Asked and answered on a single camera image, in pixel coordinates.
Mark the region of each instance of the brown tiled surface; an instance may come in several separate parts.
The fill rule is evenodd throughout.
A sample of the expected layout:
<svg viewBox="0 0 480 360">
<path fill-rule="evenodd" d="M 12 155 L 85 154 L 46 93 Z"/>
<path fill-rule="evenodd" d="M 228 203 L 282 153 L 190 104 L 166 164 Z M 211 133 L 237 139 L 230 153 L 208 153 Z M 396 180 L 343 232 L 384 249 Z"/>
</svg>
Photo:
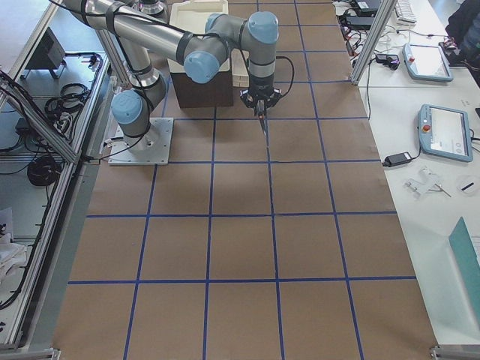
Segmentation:
<svg viewBox="0 0 480 360">
<path fill-rule="evenodd" d="M 259 8 L 278 14 L 278 55 L 296 72 L 268 138 L 237 88 L 234 106 L 179 109 L 170 83 L 154 113 L 177 118 L 170 164 L 100 165 L 55 335 L 66 359 L 429 359 L 434 336 L 333 7 Z M 284 93 L 288 62 L 275 80 Z"/>
</svg>

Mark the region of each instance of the metal base plate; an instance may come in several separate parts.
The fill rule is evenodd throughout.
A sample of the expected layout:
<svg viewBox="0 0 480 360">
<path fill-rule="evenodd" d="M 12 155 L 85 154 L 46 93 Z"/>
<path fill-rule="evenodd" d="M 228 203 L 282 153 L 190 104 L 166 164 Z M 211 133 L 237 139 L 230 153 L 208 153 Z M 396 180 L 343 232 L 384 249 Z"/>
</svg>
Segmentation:
<svg viewBox="0 0 480 360">
<path fill-rule="evenodd" d="M 167 165 L 170 156 L 170 143 L 172 141 L 173 118 L 150 118 L 151 126 L 157 128 L 160 139 L 144 151 L 125 150 L 128 146 L 123 141 L 115 142 L 111 154 L 121 152 L 109 157 L 110 165 Z M 118 127 L 116 137 L 122 137 L 123 132 Z"/>
</svg>

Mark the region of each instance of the blue joint cap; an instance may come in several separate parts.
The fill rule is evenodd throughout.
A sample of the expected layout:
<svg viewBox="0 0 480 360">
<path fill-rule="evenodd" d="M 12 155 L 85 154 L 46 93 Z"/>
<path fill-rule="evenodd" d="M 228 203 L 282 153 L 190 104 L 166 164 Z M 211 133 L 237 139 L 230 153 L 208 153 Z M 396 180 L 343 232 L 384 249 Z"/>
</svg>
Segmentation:
<svg viewBox="0 0 480 360">
<path fill-rule="evenodd" d="M 205 33 L 209 32 L 212 29 L 215 20 L 218 17 L 221 17 L 222 15 L 223 15 L 222 13 L 211 13 L 210 14 L 210 16 L 208 17 L 207 22 L 205 24 Z"/>
<path fill-rule="evenodd" d="M 205 84 L 217 74 L 220 63 L 210 52 L 198 50 L 187 55 L 183 67 L 195 83 Z"/>
<path fill-rule="evenodd" d="M 252 13 L 247 27 L 260 43 L 275 44 L 278 40 L 278 19 L 270 11 Z"/>
<path fill-rule="evenodd" d="M 134 90 L 123 91 L 112 100 L 112 114 L 121 125 L 135 122 L 143 110 L 142 97 Z"/>
</svg>

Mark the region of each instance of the blue and white device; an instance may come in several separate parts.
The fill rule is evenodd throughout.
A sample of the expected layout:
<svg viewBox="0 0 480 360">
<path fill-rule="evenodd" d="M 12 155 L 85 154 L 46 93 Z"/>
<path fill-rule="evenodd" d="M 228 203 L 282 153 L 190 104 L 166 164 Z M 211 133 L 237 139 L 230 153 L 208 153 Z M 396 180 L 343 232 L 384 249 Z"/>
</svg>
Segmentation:
<svg viewBox="0 0 480 360">
<path fill-rule="evenodd" d="M 473 160 L 468 115 L 464 111 L 422 105 L 418 113 L 418 138 L 425 154 L 459 161 Z"/>
<path fill-rule="evenodd" d="M 412 79 L 442 83 L 453 80 L 449 62 L 440 46 L 408 43 L 403 47 L 403 59 Z"/>
</svg>

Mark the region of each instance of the tablet screen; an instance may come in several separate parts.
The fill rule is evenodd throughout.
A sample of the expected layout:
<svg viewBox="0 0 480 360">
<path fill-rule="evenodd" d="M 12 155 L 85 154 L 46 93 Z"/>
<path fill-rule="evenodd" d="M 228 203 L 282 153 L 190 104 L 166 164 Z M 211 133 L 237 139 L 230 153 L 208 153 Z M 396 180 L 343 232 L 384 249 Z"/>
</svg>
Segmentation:
<svg viewBox="0 0 480 360">
<path fill-rule="evenodd" d="M 432 150 L 456 155 L 467 155 L 465 127 L 462 114 L 444 109 L 431 108 Z"/>
<path fill-rule="evenodd" d="M 446 66 L 443 63 L 440 49 L 437 46 L 418 46 L 410 44 L 415 58 L 416 72 L 426 77 L 447 77 Z"/>
</svg>

